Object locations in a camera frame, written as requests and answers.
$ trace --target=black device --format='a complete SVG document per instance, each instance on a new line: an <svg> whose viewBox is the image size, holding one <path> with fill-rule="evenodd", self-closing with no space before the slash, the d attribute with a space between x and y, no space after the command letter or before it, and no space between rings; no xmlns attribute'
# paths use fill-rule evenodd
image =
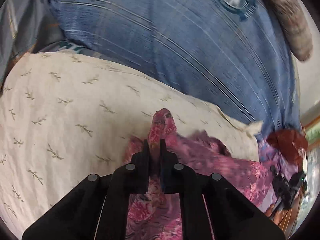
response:
<svg viewBox="0 0 320 240"><path fill-rule="evenodd" d="M32 224L22 240L124 240L130 194L144 194L149 146L107 176L90 174ZM284 240L284 233L218 173L197 174L160 141L160 182L180 194L184 240Z"/></svg>
<svg viewBox="0 0 320 240"><path fill-rule="evenodd" d="M302 184L306 183L306 175L303 171L299 171L291 176L288 181L282 174L280 174L275 166L270 168L274 178L272 186L275 191L277 201L272 210L270 219L273 220L277 211L289 210L294 203L294 197L299 191Z"/></svg>

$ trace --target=maroon fabric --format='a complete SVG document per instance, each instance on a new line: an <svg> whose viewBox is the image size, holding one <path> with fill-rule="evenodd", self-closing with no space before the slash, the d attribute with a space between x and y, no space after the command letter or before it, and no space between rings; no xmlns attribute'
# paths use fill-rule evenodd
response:
<svg viewBox="0 0 320 240"><path fill-rule="evenodd" d="M268 144L278 149L289 164L301 165L308 141L296 130L281 129L271 133L267 138Z"/></svg>
<svg viewBox="0 0 320 240"><path fill-rule="evenodd" d="M151 157L155 161L159 158L162 138L168 151L176 153L181 163L200 174L220 173L256 206L271 186L273 177L269 168L274 162L233 159L225 145L209 137L205 131L196 132L189 138L182 137L177 133L173 117L167 109L155 113L147 138ZM125 163L134 153L142 150L142 145L143 140L132 137ZM182 239L179 195L164 195L156 175L150 178L147 194L130 197L126 239Z"/></svg>

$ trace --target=floral garment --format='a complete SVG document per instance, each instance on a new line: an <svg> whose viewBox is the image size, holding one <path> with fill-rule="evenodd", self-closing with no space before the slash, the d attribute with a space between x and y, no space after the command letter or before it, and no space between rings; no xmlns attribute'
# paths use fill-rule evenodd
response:
<svg viewBox="0 0 320 240"><path fill-rule="evenodd" d="M205 131L184 138L177 133L173 117L165 108L153 116L147 138L154 161L159 160L162 138L167 150L177 154L179 162L200 174L220 173L256 206L270 188L273 177L269 168L274 162L234 159L220 140L209 137ZM124 162L128 163L142 146L143 140L132 137ZM146 194L130 196L126 239L182 239L179 195L161 192L160 179L156 175L150 177Z"/></svg>

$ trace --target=silver rivet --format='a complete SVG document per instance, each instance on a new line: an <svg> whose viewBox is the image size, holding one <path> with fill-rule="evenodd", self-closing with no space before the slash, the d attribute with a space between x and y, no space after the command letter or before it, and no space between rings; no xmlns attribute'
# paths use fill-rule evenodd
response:
<svg viewBox="0 0 320 240"><path fill-rule="evenodd" d="M128 171L133 171L135 168L136 168L136 165L134 165L133 163L129 163L125 166L125 168L128 170Z"/></svg>
<svg viewBox="0 0 320 240"><path fill-rule="evenodd" d="M222 178L222 176L219 173L213 173L211 175L211 178L216 180L216 181L218 181L218 180L220 180Z"/></svg>
<svg viewBox="0 0 320 240"><path fill-rule="evenodd" d="M177 171L181 171L183 169L183 165L181 163L177 163L173 166Z"/></svg>
<svg viewBox="0 0 320 240"><path fill-rule="evenodd" d="M97 180L97 178L98 178L97 174L90 174L88 176L89 181L95 181L95 180Z"/></svg>

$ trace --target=hand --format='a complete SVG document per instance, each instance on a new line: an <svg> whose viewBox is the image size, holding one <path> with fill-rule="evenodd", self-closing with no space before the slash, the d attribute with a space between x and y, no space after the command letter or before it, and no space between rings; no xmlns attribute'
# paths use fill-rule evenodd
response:
<svg viewBox="0 0 320 240"><path fill-rule="evenodd" d="M270 205L270 207L268 207L268 209L266 210L266 212L264 213L267 217L270 217L272 214L272 209L275 207L274 204ZM273 218L273 222L278 225L280 222L280 213L281 211L277 211L275 214L275 217Z"/></svg>

